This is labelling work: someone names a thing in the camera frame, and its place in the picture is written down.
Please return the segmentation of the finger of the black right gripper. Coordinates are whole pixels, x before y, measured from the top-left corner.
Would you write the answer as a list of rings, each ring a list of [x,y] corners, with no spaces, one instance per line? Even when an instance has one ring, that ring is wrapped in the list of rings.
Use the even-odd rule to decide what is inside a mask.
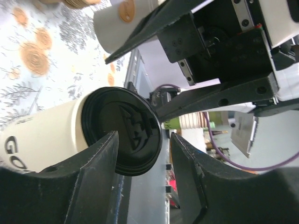
[[[193,8],[193,0],[165,1],[139,22],[125,43],[113,52],[105,60],[105,63],[109,64],[135,49],[172,22],[177,21],[182,15],[189,13]]]
[[[237,80],[229,83],[184,91],[157,109],[159,121],[199,111],[206,111],[248,102],[273,98],[278,91],[274,76]]]

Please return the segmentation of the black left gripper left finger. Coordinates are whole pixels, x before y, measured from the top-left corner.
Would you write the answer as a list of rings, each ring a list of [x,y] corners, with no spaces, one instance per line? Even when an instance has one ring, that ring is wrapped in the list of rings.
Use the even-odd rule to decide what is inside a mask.
[[[118,143],[119,135],[112,131],[42,172],[22,174],[1,168],[1,223],[104,224]]]

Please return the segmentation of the white paper coffee cup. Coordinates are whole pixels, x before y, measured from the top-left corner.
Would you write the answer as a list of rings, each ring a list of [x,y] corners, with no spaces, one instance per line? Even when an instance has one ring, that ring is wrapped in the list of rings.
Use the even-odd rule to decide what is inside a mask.
[[[0,157],[21,172],[40,172],[85,150],[81,114],[87,97],[25,116],[0,134]]]

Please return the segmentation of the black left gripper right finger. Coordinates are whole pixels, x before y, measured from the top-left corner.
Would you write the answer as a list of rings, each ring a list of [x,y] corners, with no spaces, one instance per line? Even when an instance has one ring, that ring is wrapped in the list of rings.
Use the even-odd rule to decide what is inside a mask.
[[[298,223],[298,168],[255,175],[199,151],[175,133],[171,154],[185,224]]]

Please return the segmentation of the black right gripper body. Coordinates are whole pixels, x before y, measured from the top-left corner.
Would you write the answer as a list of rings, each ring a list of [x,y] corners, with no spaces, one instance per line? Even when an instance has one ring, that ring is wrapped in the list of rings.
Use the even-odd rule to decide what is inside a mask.
[[[212,0],[158,33],[171,63],[189,84],[230,82],[272,73],[263,26],[253,20],[257,1]]]

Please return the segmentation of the black plastic cup lid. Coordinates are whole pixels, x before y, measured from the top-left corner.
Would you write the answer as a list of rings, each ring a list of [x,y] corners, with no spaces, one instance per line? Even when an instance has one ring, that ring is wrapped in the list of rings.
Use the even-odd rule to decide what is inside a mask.
[[[83,103],[81,125],[88,146],[110,131],[118,131],[115,171],[139,176],[155,164],[162,147],[162,129],[149,102],[121,87],[103,87]]]

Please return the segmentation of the stack of white paper cups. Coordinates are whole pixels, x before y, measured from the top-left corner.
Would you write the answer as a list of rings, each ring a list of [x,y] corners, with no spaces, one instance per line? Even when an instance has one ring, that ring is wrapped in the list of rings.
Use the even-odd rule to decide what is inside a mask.
[[[122,0],[93,15],[94,32],[109,54],[121,47],[139,22],[159,6],[157,0]]]

